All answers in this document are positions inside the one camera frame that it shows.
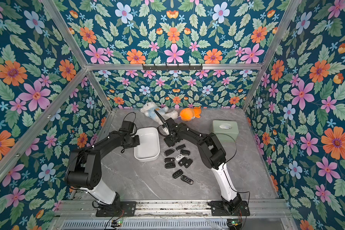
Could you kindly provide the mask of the black car key top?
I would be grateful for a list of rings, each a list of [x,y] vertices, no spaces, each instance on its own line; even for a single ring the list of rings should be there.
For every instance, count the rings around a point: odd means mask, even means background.
[[[176,147],[176,150],[183,150],[186,148],[186,145],[185,144],[182,144],[182,145],[179,145]]]

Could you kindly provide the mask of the black shield-shaped car key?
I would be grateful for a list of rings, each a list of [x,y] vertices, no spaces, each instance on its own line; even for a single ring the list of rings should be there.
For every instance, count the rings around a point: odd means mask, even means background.
[[[169,156],[172,155],[174,152],[175,152],[174,149],[166,149],[166,150],[164,151],[164,156],[165,156],[165,157],[169,157]]]

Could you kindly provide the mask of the white car key fob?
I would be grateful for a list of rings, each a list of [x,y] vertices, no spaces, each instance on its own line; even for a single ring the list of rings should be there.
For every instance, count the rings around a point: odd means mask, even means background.
[[[183,158],[184,158],[184,155],[179,154],[179,155],[177,155],[177,156],[175,157],[175,160],[176,160],[176,161],[180,161],[180,160],[183,159]]]

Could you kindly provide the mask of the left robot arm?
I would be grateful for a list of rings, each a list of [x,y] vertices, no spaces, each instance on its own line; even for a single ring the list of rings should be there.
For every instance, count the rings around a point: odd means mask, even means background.
[[[110,132],[104,139],[89,147],[70,153],[65,182],[75,190],[86,191],[102,205],[114,205],[119,194],[102,180],[101,160],[114,149],[122,151],[140,145],[134,122],[123,121],[121,128]]]

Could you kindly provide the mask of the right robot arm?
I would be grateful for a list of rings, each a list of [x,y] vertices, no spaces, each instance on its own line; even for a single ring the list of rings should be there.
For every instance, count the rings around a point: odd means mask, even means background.
[[[185,123],[176,123],[171,118],[163,121],[163,127],[168,132],[164,141],[169,147],[182,140],[197,146],[203,164],[213,172],[218,182],[221,198],[224,202],[228,204],[241,203],[242,198],[235,189],[227,170],[226,151],[214,133],[198,132]]]

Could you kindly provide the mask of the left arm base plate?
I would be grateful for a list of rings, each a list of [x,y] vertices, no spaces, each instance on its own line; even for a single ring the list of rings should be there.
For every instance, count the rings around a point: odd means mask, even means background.
[[[135,201],[114,201],[111,205],[92,203],[96,209],[96,217],[133,217],[136,211],[137,202]]]

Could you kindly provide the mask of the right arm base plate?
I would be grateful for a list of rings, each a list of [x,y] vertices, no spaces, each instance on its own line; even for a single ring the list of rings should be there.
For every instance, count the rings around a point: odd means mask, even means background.
[[[236,205],[223,201],[210,201],[208,205],[211,208],[212,216],[250,216],[247,201],[241,201]]]

